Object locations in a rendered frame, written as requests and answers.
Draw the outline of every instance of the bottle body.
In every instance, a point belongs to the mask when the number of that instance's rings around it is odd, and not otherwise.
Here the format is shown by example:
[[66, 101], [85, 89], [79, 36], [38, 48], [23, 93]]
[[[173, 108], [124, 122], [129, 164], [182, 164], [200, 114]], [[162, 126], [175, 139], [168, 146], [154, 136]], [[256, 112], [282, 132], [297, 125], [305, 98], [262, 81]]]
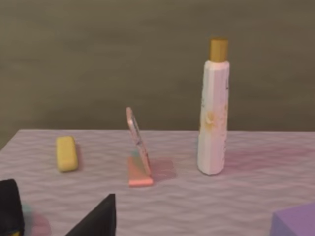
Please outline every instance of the bottle body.
[[197, 166], [207, 175], [218, 174], [224, 168], [229, 70], [227, 61], [207, 61], [204, 66]]

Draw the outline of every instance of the bottle cap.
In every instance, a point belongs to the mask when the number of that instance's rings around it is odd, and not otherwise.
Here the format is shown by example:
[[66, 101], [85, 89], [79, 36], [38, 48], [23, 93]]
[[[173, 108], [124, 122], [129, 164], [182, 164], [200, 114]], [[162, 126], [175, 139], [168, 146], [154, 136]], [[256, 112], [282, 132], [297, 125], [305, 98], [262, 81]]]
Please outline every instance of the bottle cap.
[[225, 62], [227, 61], [228, 40], [226, 38], [210, 39], [210, 61]]

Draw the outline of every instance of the black object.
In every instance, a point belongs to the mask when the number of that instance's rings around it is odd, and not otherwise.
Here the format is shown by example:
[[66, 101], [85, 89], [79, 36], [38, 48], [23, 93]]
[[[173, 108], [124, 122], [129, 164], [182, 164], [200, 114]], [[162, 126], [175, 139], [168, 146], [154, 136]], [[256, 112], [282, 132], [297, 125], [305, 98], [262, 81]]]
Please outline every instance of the black object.
[[17, 231], [24, 235], [24, 218], [18, 186], [13, 179], [0, 181], [0, 236]]
[[115, 236], [116, 235], [116, 199], [115, 194], [108, 195], [66, 236]]

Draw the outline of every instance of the purple box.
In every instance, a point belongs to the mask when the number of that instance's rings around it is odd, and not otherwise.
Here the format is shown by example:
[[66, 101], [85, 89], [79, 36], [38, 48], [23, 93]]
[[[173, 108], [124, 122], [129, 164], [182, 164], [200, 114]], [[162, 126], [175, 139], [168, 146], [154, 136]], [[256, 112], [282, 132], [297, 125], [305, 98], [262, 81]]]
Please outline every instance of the purple box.
[[270, 236], [315, 236], [315, 203], [274, 212]]

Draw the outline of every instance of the table surface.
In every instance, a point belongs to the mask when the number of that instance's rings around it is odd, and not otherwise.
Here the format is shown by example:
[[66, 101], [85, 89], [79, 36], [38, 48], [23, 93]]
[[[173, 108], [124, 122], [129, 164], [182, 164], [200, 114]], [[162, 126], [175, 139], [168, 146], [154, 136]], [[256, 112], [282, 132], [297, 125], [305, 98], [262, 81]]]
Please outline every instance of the table surface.
[[[78, 171], [57, 171], [60, 135], [74, 136]], [[315, 200], [315, 133], [229, 132], [225, 170], [212, 177], [196, 168], [197, 132], [142, 135], [157, 182], [129, 188], [128, 131], [17, 132], [0, 152], [0, 179], [16, 179], [29, 235], [64, 236], [109, 193], [117, 236], [267, 236], [273, 211]]]

